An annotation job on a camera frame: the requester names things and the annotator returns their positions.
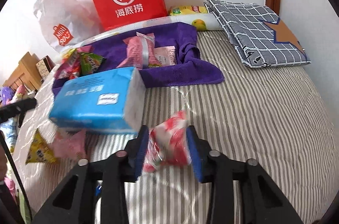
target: yellow wipes package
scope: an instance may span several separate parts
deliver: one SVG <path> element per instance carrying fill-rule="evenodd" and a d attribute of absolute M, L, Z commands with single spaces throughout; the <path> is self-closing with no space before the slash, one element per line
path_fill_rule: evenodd
<path fill-rule="evenodd" d="M 192 14 L 208 14 L 205 6 L 179 6 L 171 8 L 168 12 L 169 15 L 192 15 Z"/>
<path fill-rule="evenodd" d="M 46 141 L 41 137 L 39 130 L 35 136 L 27 155 L 27 163 L 55 163 L 53 151 L 48 147 Z"/>

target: wooden bed frame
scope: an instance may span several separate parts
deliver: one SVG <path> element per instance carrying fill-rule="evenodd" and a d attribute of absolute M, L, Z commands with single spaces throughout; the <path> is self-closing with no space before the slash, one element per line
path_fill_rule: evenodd
<path fill-rule="evenodd" d="M 13 71 L 8 80 L 4 82 L 3 86 L 8 86 L 15 91 L 23 84 L 30 90 L 39 90 L 42 84 L 42 77 L 36 67 L 37 62 L 38 59 L 27 52 L 21 60 L 19 60 L 18 67 Z"/>

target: metal bolt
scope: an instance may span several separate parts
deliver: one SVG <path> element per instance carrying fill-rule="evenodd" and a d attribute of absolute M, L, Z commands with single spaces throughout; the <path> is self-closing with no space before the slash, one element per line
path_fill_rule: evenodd
<path fill-rule="evenodd" d="M 78 161 L 79 166 L 86 166 L 88 164 L 88 160 L 83 158 Z"/>
<path fill-rule="evenodd" d="M 117 151 L 117 152 L 115 153 L 115 155 L 116 155 L 117 157 L 125 157 L 125 156 L 127 155 L 127 152 L 126 152 L 126 151 Z"/>
<path fill-rule="evenodd" d="M 210 156 L 212 156 L 212 157 L 218 157 L 218 156 L 220 156 L 220 152 L 219 151 L 216 151 L 216 150 L 211 150 L 210 152 Z"/>
<path fill-rule="evenodd" d="M 247 160 L 247 163 L 250 165 L 250 166 L 256 166 L 258 164 L 257 160 L 253 159 L 253 158 L 250 158 Z"/>

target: folded gray plaid fabric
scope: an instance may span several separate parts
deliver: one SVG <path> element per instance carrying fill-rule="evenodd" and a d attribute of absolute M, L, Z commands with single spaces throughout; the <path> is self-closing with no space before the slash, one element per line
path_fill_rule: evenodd
<path fill-rule="evenodd" d="M 243 64 L 251 67 L 311 63 L 299 41 L 267 6 L 207 0 Z"/>

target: tissue package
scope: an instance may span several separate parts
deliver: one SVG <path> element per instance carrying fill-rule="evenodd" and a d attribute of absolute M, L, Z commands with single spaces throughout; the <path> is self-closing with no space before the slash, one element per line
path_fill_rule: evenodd
<path fill-rule="evenodd" d="M 66 131 L 137 133 L 145 90 L 140 73 L 134 67 L 69 80 L 55 98 L 50 120 Z"/>

